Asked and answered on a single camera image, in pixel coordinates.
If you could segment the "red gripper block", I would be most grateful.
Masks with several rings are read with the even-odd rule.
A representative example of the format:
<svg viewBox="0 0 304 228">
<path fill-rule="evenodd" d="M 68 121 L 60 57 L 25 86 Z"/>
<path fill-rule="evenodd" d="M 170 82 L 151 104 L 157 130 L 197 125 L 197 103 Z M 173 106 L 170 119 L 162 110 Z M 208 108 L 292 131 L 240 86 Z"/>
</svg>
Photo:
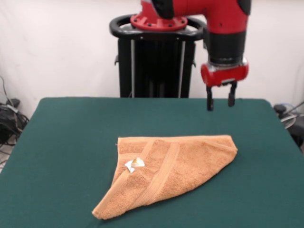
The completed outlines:
<svg viewBox="0 0 304 228">
<path fill-rule="evenodd" d="M 201 77 L 205 83 L 207 91 L 207 110 L 213 111 L 213 95 L 211 86 L 221 86 L 231 83 L 228 95 L 228 106 L 235 105 L 235 94 L 237 81 L 244 80 L 249 72 L 249 64 L 247 60 L 243 60 L 235 66 L 213 66 L 210 63 L 201 66 Z"/>
</svg>

